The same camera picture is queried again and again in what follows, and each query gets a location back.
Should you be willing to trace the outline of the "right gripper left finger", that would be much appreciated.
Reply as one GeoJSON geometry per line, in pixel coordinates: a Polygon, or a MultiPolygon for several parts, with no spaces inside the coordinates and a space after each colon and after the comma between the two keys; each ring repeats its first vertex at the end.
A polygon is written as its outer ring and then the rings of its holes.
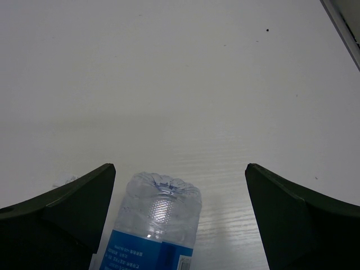
{"type": "Polygon", "coordinates": [[[1,209],[1,269],[88,269],[115,182],[113,164],[1,209]]]}

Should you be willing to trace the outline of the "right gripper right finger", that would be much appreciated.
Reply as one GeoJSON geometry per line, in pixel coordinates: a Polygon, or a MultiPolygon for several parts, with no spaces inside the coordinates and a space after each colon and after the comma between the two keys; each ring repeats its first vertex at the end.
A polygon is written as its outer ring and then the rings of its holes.
{"type": "Polygon", "coordinates": [[[249,164],[247,188],[270,269],[359,269],[359,207],[249,164]]]}

